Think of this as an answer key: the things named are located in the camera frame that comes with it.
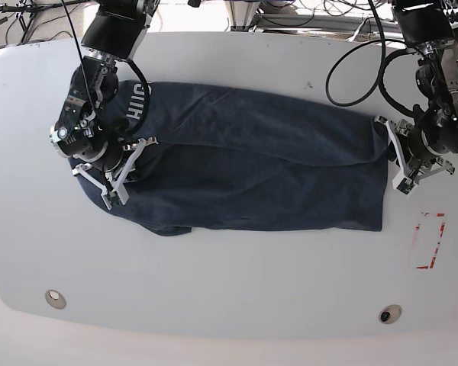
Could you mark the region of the left-side robot arm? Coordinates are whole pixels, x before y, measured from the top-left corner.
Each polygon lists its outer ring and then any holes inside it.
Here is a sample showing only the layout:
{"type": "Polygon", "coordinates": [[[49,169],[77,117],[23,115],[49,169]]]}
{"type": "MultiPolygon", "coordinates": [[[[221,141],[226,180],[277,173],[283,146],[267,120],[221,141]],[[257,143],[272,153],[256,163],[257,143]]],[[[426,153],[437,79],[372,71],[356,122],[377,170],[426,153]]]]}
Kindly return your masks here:
{"type": "Polygon", "coordinates": [[[390,53],[379,72],[383,98],[411,122],[394,122],[382,116],[375,121],[387,129],[389,161],[399,171],[392,186],[410,194],[419,183],[439,172],[453,174],[447,153],[458,154],[458,40],[439,1],[393,1],[392,11],[405,42],[403,50],[390,53]],[[386,91],[386,67],[400,56],[417,53],[415,83],[427,108],[407,109],[386,91]]]}

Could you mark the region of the right-side robot arm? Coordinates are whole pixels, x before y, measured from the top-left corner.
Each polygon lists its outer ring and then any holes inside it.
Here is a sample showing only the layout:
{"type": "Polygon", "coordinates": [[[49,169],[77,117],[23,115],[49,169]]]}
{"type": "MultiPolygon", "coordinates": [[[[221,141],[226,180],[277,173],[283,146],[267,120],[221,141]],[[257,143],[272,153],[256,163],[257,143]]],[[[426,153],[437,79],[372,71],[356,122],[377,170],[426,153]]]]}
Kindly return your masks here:
{"type": "Polygon", "coordinates": [[[134,62],[134,54],[146,35],[159,6],[157,1],[100,1],[93,22],[76,47],[89,50],[80,56],[58,121],[50,129],[50,142],[64,158],[80,163],[72,174],[81,175],[100,190],[108,209],[126,204],[124,186],[132,177],[135,162],[156,138],[136,138],[147,119],[149,103],[140,107],[138,122],[127,119],[106,123],[104,107],[118,90],[118,62],[127,63],[144,89],[147,80],[134,62]]]}

